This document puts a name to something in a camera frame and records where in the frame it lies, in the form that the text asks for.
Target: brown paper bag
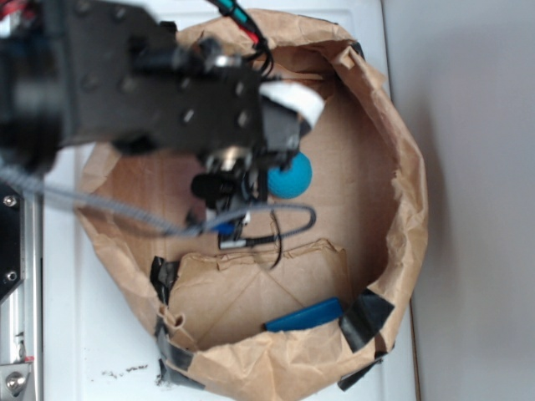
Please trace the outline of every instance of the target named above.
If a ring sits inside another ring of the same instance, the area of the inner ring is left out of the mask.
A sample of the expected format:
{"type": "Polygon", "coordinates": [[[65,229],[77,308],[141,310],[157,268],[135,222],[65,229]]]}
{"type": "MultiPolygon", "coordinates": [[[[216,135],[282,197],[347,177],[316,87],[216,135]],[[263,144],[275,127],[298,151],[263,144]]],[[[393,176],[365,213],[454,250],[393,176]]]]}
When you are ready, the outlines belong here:
{"type": "MultiPolygon", "coordinates": [[[[214,236],[147,235],[134,223],[89,210],[79,218],[133,313],[158,337],[172,377],[235,399],[288,401],[393,348],[427,243],[425,169],[382,89],[385,78],[352,49],[346,31],[286,13],[251,14],[270,40],[278,72],[327,99],[302,142],[313,182],[296,200],[314,206],[316,226],[286,241],[283,265],[267,272],[274,248],[218,255],[214,236]],[[169,307],[150,284],[154,256],[181,259],[169,307]],[[264,319],[333,295],[352,302],[339,322],[262,332],[264,319]]],[[[223,41],[229,53],[251,51],[247,36],[225,18],[180,32],[178,40],[192,44],[208,36],[223,41]]],[[[189,210],[203,209],[189,191],[200,171],[190,156],[121,158],[99,145],[81,186],[181,225],[189,210]]],[[[283,230],[300,222],[291,215],[280,220],[283,230]]],[[[266,217],[251,230],[270,227],[266,217]]]]}

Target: blue ball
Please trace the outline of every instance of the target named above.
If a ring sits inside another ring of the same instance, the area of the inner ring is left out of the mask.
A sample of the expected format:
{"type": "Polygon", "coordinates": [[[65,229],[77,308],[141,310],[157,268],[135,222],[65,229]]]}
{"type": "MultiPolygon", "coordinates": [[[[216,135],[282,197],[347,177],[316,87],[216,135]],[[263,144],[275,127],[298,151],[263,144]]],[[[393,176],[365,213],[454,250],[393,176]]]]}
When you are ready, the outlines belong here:
{"type": "Polygon", "coordinates": [[[312,165],[303,153],[293,158],[292,167],[282,171],[271,169],[267,173],[267,188],[277,198],[291,199],[300,196],[312,181],[312,165]]]}

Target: gray cable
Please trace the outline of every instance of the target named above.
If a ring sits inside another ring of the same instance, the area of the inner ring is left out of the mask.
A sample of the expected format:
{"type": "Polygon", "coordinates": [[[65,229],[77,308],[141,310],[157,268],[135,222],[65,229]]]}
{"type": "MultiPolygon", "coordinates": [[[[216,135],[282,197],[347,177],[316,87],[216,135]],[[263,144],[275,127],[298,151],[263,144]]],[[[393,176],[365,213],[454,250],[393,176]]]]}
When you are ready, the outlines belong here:
{"type": "Polygon", "coordinates": [[[261,211],[293,210],[301,212],[306,211],[310,214],[310,220],[306,225],[281,234],[281,239],[288,238],[289,236],[295,236],[301,232],[304,232],[311,228],[316,222],[316,212],[311,206],[293,204],[260,204],[243,207],[235,211],[226,211],[209,221],[203,221],[202,223],[195,224],[187,228],[180,228],[179,226],[176,226],[159,216],[149,213],[148,211],[144,211],[138,207],[126,205],[125,203],[117,200],[104,198],[103,196],[98,195],[85,194],[78,191],[65,190],[54,185],[44,184],[44,182],[38,177],[28,175],[12,167],[4,167],[2,166],[1,162],[0,180],[6,182],[10,186],[25,190],[30,193],[46,195],[49,199],[55,198],[58,200],[71,200],[74,204],[80,204],[81,206],[88,206],[93,209],[114,212],[118,215],[122,215],[124,217],[128,217],[130,219],[153,226],[166,236],[199,236],[203,232],[210,231],[221,224],[241,218],[248,212],[258,213],[261,211]]]}

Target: cable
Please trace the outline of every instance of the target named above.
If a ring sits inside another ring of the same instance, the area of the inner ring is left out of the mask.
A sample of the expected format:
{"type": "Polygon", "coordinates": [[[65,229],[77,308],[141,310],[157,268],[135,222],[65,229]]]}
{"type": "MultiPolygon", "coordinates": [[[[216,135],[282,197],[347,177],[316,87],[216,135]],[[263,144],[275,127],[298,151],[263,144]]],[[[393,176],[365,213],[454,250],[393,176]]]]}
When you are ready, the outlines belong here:
{"type": "Polygon", "coordinates": [[[280,237],[281,240],[310,229],[316,222],[316,212],[311,206],[294,204],[260,204],[243,207],[235,211],[225,211],[209,221],[203,221],[202,223],[187,228],[181,228],[159,216],[144,211],[141,208],[126,205],[123,202],[98,195],[85,194],[83,192],[58,188],[54,185],[47,185],[37,177],[25,174],[11,167],[2,166],[1,163],[0,180],[10,186],[17,187],[30,193],[46,195],[49,199],[66,199],[71,200],[73,203],[80,203],[93,209],[114,212],[118,215],[153,226],[165,236],[199,236],[204,232],[211,231],[220,224],[242,218],[247,213],[259,213],[264,211],[291,210],[301,212],[306,211],[310,214],[310,219],[307,224],[286,233],[279,234],[278,237],[280,237]]]}
{"type": "Polygon", "coordinates": [[[263,55],[266,56],[262,67],[259,69],[262,76],[266,78],[273,71],[275,61],[269,48],[268,40],[263,36],[262,31],[255,21],[235,0],[208,1],[219,8],[222,16],[231,18],[254,43],[253,48],[256,50],[256,53],[246,58],[247,61],[255,60],[263,55]]]}
{"type": "Polygon", "coordinates": [[[271,269],[273,270],[277,265],[280,263],[280,261],[283,259],[283,239],[281,238],[281,226],[278,224],[278,218],[277,215],[275,215],[275,212],[271,212],[271,218],[273,219],[273,222],[275,223],[275,229],[277,230],[277,239],[278,239],[278,255],[277,260],[273,265],[271,266],[271,269]]]}
{"type": "Polygon", "coordinates": [[[10,14],[18,11],[25,12],[28,10],[27,0],[2,0],[0,2],[0,21],[10,14]]]}

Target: red wire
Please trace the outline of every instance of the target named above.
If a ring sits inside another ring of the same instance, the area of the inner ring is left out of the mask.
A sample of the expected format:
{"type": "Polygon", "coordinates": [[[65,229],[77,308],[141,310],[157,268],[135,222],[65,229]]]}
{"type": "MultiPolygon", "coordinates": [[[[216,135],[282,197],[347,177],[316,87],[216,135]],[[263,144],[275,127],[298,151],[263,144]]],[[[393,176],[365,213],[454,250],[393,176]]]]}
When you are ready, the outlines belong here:
{"type": "Polygon", "coordinates": [[[24,11],[27,7],[25,0],[2,0],[0,8],[0,20],[17,11],[24,11]]]}
{"type": "Polygon", "coordinates": [[[259,44],[260,39],[258,38],[258,35],[256,35],[254,32],[246,30],[244,27],[240,26],[240,29],[245,32],[245,34],[252,40],[254,44],[259,44]]]}

